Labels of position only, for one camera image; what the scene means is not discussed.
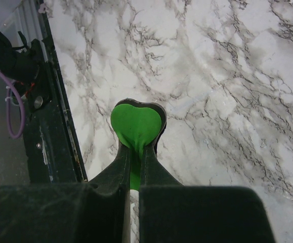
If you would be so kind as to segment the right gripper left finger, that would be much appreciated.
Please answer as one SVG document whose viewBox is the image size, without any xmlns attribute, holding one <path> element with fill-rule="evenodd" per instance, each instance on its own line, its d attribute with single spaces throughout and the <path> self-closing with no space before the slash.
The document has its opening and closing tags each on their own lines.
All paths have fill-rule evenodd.
<svg viewBox="0 0 293 243">
<path fill-rule="evenodd" d="M 129 242 L 131 151 L 86 183 L 0 186 L 0 242 Z"/>
</svg>

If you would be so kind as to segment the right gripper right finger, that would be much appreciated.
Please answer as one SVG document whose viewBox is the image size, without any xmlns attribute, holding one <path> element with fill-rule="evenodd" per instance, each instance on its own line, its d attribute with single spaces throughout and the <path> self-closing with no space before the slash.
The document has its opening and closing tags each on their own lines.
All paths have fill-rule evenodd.
<svg viewBox="0 0 293 243">
<path fill-rule="evenodd" d="M 140 242 L 275 242 L 259 196 L 239 186 L 184 186 L 157 160 L 142 157 Z"/>
</svg>

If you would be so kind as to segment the green whiteboard eraser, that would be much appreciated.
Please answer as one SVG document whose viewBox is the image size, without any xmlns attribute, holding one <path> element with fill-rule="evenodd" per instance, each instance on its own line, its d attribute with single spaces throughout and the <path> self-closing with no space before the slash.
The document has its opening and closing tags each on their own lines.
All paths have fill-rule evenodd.
<svg viewBox="0 0 293 243">
<path fill-rule="evenodd" d="M 134 99 L 119 101 L 111 112 L 111 126 L 120 145 L 130 149 L 130 189 L 141 186 L 142 157 L 146 147 L 156 144 L 166 126 L 166 111 L 157 103 Z"/>
</svg>

